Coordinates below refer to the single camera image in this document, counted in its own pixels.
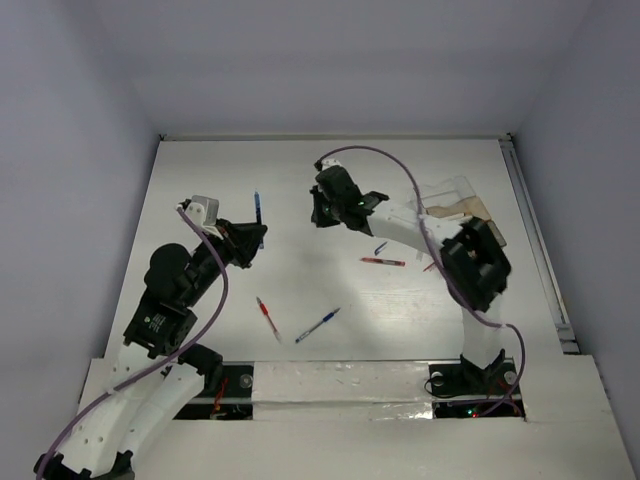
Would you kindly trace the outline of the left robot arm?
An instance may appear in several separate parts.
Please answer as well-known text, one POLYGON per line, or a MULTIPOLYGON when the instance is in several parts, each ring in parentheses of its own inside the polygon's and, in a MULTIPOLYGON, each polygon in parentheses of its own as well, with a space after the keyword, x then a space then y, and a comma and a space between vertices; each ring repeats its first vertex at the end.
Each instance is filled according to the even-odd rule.
POLYGON ((153 252, 108 383, 38 459, 37 478, 132 479, 174 416, 219 388, 222 357, 190 333, 192 309, 216 280, 228 279, 227 266, 250 267, 267 230, 219 219, 198 229, 194 251, 169 243, 153 252))

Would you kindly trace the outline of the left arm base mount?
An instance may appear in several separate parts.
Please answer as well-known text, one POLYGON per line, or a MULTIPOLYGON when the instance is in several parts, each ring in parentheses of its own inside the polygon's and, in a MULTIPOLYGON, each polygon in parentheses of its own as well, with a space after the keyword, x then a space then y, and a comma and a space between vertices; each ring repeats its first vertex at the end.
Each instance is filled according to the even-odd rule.
POLYGON ((215 379, 174 416, 175 420, 242 421, 253 419, 253 363, 225 363, 215 379))

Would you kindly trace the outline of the blue gel pen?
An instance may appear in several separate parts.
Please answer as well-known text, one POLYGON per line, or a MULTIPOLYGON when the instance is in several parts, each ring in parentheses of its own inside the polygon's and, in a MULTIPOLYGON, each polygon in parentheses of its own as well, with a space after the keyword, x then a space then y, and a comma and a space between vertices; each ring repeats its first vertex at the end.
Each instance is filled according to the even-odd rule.
MULTIPOLYGON (((261 196, 259 191, 257 190, 254 191, 254 207, 255 207, 256 222, 262 225, 263 219, 262 219, 261 196)), ((264 239, 261 240, 259 244, 259 249, 264 249, 264 239)))

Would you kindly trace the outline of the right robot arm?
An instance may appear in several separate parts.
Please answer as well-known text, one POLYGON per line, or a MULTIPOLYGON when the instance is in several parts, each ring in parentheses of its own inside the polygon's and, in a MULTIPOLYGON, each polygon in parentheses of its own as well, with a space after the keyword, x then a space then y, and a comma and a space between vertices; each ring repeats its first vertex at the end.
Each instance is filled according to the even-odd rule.
POLYGON ((463 311, 462 384, 482 392, 497 378, 504 357, 501 325, 486 318, 506 290, 511 264, 488 223, 471 216, 445 220, 371 191, 363 193, 340 165, 315 177, 311 220, 319 228, 339 224, 370 237, 391 240, 429 255, 463 311))

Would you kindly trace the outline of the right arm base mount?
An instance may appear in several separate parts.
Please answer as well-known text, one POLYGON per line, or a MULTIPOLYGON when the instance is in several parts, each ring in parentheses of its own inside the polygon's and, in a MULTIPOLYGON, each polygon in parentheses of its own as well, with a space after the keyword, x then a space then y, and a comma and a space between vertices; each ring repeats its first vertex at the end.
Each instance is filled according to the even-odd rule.
POLYGON ((504 351, 485 369, 460 357, 429 366, 423 389, 431 396, 436 419, 520 418, 525 408, 518 373, 504 351))

